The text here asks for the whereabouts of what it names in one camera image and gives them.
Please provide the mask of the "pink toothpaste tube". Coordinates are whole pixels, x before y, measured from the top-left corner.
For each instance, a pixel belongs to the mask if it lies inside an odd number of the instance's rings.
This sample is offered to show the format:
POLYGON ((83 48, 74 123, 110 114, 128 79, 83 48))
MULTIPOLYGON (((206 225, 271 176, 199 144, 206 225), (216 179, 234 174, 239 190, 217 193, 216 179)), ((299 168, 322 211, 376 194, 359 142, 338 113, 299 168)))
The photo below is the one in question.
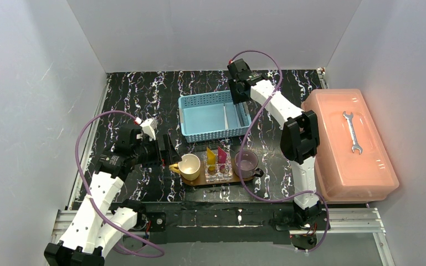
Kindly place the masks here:
POLYGON ((226 169, 226 162, 227 162, 227 154, 226 152, 218 147, 217 150, 217 163, 219 165, 219 172, 225 173, 227 171, 226 169))

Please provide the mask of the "yellow mug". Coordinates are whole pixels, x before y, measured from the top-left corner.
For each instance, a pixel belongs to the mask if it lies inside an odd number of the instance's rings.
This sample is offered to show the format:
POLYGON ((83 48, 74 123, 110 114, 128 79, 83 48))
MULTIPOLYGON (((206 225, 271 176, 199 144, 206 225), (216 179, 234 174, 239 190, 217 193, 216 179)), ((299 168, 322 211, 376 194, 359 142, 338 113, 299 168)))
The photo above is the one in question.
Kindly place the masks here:
POLYGON ((201 161, 195 154, 185 154, 181 156, 181 161, 169 165, 169 170, 181 175, 188 181, 193 181, 199 177, 201 161))

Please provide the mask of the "yellow toothpaste tube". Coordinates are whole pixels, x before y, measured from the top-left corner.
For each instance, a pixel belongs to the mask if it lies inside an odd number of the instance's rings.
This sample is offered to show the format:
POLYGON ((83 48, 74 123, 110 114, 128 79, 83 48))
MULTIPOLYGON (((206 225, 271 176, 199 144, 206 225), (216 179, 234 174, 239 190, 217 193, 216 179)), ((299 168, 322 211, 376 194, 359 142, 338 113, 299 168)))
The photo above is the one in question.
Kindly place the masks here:
POLYGON ((216 154, 208 147, 207 148, 207 169, 209 172, 215 171, 216 154))

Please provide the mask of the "light blue plastic basket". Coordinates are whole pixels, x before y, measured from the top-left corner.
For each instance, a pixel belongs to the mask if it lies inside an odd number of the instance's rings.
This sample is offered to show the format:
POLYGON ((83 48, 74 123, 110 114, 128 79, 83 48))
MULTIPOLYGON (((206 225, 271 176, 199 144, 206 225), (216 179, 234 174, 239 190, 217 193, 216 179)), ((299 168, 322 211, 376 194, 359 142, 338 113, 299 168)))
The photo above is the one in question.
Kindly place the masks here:
POLYGON ((241 126, 238 105, 234 105, 229 90, 184 95, 178 99, 179 122, 182 135, 188 143, 243 136, 252 119, 248 105, 247 122, 241 126), (225 130, 223 103, 226 104, 229 129, 225 130))

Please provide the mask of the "clear textured acrylic holder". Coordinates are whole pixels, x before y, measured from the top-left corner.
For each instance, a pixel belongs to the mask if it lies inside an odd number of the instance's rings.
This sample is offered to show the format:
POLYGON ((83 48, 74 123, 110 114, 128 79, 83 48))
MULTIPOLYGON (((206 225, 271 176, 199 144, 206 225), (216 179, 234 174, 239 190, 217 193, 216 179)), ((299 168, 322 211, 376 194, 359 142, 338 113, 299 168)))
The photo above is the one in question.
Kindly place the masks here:
POLYGON ((202 156, 207 183, 229 182, 233 178, 232 159, 225 151, 207 148, 202 156))

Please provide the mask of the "purple mug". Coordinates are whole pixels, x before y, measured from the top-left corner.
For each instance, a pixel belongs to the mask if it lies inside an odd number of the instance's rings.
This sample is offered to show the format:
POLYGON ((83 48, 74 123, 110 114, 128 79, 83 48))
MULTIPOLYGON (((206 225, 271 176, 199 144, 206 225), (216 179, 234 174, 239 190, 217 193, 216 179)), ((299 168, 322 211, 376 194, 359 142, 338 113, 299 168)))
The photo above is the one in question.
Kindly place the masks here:
POLYGON ((234 173, 239 176, 242 173, 242 178, 263 177, 264 171, 258 167, 258 157, 250 150, 242 151, 242 159, 239 160, 239 153, 236 154, 233 163, 234 173))

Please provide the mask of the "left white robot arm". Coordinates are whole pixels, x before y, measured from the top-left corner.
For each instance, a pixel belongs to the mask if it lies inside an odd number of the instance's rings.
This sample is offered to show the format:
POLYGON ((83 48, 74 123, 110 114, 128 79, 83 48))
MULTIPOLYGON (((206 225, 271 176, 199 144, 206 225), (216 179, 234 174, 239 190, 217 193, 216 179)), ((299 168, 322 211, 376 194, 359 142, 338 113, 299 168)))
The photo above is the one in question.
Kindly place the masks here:
POLYGON ((113 148, 99 156, 86 196, 58 243, 49 243, 44 257, 49 265, 104 265, 105 257, 128 234, 145 210, 142 203, 125 200, 111 218, 112 201, 134 167, 166 166, 181 161, 170 136, 158 141, 151 126, 120 129, 113 148))

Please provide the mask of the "white toothbrush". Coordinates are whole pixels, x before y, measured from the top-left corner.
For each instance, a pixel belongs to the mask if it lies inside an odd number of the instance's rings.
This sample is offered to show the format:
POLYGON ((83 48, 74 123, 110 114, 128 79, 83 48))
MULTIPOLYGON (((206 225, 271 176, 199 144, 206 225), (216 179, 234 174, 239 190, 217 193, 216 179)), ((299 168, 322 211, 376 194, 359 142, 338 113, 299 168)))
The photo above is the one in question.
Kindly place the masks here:
POLYGON ((227 117, 227 108, 226 108, 226 104, 223 103, 223 113, 224 113, 224 126, 225 126, 225 130, 229 129, 229 123, 228 123, 228 117, 227 117))

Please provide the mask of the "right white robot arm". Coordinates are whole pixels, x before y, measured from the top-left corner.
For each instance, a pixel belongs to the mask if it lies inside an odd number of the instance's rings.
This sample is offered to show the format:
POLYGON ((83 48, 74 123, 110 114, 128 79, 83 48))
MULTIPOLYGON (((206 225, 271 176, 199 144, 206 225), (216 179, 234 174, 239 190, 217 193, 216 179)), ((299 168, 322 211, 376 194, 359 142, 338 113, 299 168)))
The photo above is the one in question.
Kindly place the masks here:
POLYGON ((281 126, 280 149, 291 163, 294 220, 300 226, 313 224, 321 213, 316 194, 315 158, 320 144, 317 115, 290 102, 263 74, 252 71, 243 59, 227 66, 228 85, 234 104, 253 100, 281 126))

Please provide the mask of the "oval wooden tray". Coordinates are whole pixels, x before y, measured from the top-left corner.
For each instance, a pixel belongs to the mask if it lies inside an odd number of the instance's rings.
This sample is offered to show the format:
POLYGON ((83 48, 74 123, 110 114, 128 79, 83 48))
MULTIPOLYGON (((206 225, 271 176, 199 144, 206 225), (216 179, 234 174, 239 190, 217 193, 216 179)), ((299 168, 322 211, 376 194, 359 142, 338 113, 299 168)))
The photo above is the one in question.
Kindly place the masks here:
POLYGON ((192 187, 220 185, 225 183, 239 183, 240 178, 234 173, 232 168, 227 168, 226 174, 215 172, 210 174, 203 165, 201 165, 199 177, 193 181, 188 181, 181 176, 185 185, 192 187))

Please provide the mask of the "grey toothbrush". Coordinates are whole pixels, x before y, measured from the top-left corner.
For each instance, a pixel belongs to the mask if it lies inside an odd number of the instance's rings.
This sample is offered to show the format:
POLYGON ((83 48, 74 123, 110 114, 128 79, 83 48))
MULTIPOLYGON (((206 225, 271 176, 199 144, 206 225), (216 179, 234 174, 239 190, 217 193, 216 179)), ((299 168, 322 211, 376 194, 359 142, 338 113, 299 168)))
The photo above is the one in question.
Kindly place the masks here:
POLYGON ((246 114, 246 109, 244 108, 243 103, 238 105, 238 113, 239 113, 239 120, 240 120, 240 124, 241 126, 245 126, 246 122, 247 122, 247 114, 246 114))

